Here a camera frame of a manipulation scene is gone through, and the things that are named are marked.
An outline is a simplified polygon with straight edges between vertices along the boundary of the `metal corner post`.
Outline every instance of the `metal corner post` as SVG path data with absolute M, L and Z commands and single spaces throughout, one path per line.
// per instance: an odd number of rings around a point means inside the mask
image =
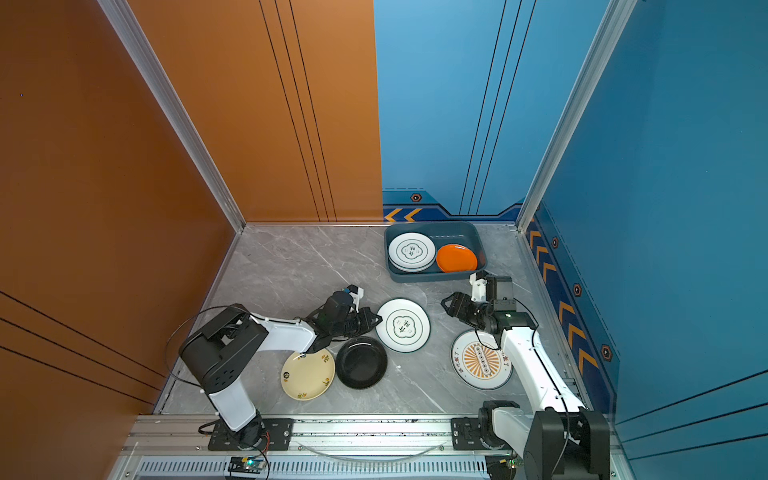
M 528 195 L 525 196 L 525 202 L 515 222 L 518 231 L 525 232 L 528 228 L 636 3 L 637 0 L 611 0 L 608 4 L 598 33 L 594 36 L 568 102 L 528 189 Z
M 238 233 L 242 232 L 246 223 L 245 218 L 205 147 L 203 139 L 197 133 L 187 110 L 184 109 L 184 105 L 176 94 L 160 60 L 141 30 L 141 26 L 131 11 L 127 0 L 98 0 L 98 3 L 136 64 L 144 81 L 147 82 L 152 95 L 163 109 L 182 145 L 200 171 L 200 175 L 216 198 L 216 202 L 230 221 L 232 228 Z

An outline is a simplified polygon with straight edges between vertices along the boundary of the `blue wall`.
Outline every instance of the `blue wall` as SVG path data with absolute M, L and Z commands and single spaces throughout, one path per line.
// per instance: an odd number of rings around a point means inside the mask
M 768 368 L 767 5 L 638 2 L 542 204 L 621 358 L 638 480 L 765 477 L 766 437 L 664 453 L 765 434 L 768 407 L 635 438 L 766 402 L 768 374 L 632 418 Z
M 534 3 L 374 2 L 385 190 L 425 190 L 454 215 L 526 195 L 607 6 Z

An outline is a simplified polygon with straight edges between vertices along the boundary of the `orange wall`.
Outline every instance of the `orange wall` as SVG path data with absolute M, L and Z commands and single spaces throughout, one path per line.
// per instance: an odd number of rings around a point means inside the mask
M 372 0 L 130 5 L 246 220 L 381 220 Z
M 233 231 L 97 2 L 0 2 L 0 63 L 3 473 L 100 478 Z

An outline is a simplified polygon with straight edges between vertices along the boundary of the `marble surface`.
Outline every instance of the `marble surface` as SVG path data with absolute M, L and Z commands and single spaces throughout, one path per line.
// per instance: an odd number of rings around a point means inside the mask
M 349 284 L 365 289 L 361 306 L 374 312 L 395 297 L 411 299 L 427 312 L 432 331 L 427 343 L 413 353 L 387 349 L 389 364 L 384 378 L 373 387 L 354 390 L 334 379 L 320 397 L 301 402 L 290 398 L 280 386 L 280 369 L 289 352 L 257 353 L 242 374 L 243 383 L 257 408 L 264 414 L 299 413 L 449 413 L 476 414 L 489 399 L 512 400 L 531 411 L 520 379 L 512 373 L 502 387 L 475 389 L 456 374 L 450 359 L 455 338 L 469 330 L 445 314 L 439 302 L 455 291 L 471 292 L 469 282 L 395 283 L 384 264 L 386 227 L 246 227 L 212 305 L 242 303 L 255 313 L 276 318 L 305 316 L 335 290 Z M 516 234 L 510 225 L 477 225 L 488 258 L 486 270 L 510 275 L 515 295 L 546 317 L 545 308 L 535 302 L 531 281 L 525 277 L 521 254 L 513 244 Z M 549 329 L 540 329 L 541 341 L 554 365 L 563 370 Z M 368 335 L 377 337 L 375 330 Z M 334 343 L 334 355 L 342 343 Z M 186 369 L 183 378 L 192 379 Z M 198 388 L 176 382 L 162 413 L 213 413 L 207 397 Z

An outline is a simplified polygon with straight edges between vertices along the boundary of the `orange sunburst design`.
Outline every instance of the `orange sunburst design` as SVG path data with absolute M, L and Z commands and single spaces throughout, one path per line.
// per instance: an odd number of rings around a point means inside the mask
M 477 342 L 467 345 L 462 356 L 467 371 L 479 379 L 492 379 L 502 369 L 498 352 Z

